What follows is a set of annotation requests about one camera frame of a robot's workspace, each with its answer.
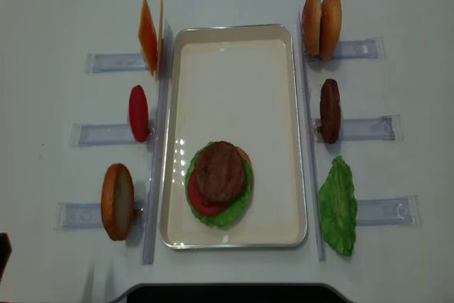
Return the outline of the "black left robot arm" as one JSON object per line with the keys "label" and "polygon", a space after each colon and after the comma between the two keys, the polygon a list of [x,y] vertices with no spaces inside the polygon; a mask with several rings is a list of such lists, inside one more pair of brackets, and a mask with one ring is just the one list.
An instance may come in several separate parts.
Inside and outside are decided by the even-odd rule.
{"label": "black left robot arm", "polygon": [[7,233],[0,233],[0,279],[12,253],[11,242]]}

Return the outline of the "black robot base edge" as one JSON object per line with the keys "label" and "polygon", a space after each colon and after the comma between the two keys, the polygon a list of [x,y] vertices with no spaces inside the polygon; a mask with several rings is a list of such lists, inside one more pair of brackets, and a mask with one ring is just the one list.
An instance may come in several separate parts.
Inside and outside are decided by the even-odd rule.
{"label": "black robot base edge", "polygon": [[346,302],[320,285],[149,285],[134,289],[128,302]]}

